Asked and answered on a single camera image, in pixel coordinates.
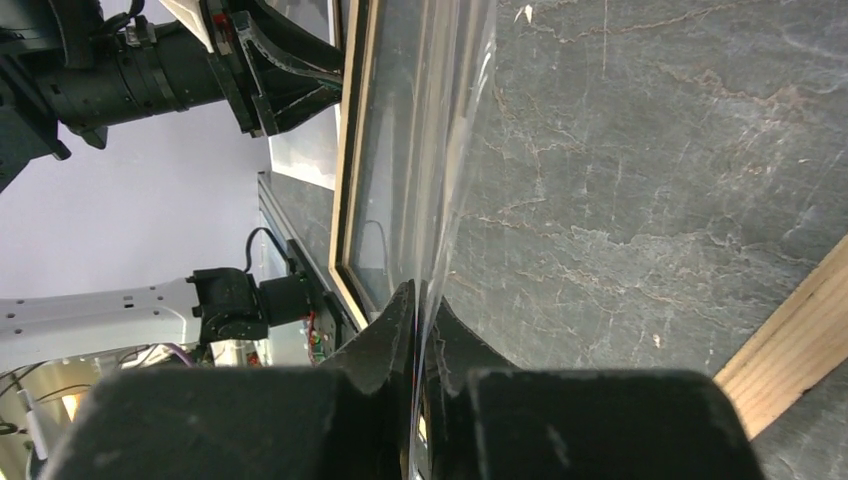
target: wooden block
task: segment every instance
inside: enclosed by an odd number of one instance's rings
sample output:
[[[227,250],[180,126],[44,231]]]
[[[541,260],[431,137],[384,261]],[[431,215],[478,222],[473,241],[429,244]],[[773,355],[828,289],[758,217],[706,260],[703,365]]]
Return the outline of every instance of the wooden block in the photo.
[[[848,358],[848,236],[715,376],[756,437]]]

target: purple cable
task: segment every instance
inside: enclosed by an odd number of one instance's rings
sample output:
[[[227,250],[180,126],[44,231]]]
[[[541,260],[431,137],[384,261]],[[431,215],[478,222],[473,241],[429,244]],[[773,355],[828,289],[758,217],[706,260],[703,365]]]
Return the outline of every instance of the purple cable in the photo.
[[[174,355],[176,355],[177,358],[182,360],[183,363],[185,363],[187,366],[189,366],[189,367],[196,367],[197,366],[197,365],[194,364],[194,360],[192,360],[191,357],[189,357],[188,354],[185,352],[185,350],[183,350],[179,346],[177,346],[173,343],[163,343],[162,345],[164,345],[165,347],[168,347],[168,349],[170,349],[172,352],[174,352]]]

